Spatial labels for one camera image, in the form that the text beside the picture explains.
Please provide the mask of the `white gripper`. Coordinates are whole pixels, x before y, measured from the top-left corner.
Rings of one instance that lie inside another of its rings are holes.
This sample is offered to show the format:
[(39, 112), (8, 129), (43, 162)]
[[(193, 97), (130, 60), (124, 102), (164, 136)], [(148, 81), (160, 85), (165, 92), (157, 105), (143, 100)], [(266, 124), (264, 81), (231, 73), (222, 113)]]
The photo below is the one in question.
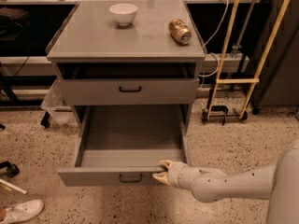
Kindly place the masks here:
[(152, 176), (157, 181), (176, 189), (190, 190), (193, 180), (200, 175), (198, 168), (181, 161), (162, 160), (158, 162), (158, 166), (167, 173), (157, 173)]

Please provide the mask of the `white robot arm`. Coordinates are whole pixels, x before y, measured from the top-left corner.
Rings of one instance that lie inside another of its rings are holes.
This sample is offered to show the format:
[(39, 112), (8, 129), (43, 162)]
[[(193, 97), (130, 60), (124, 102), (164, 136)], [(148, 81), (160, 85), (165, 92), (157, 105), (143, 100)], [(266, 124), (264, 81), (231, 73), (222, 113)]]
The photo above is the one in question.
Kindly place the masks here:
[(228, 176), (216, 168), (191, 167), (182, 161), (159, 161), (164, 170), (153, 177), (186, 189), (201, 203), (227, 198), (267, 200), (266, 224), (299, 224), (299, 140), (290, 143), (278, 162)]

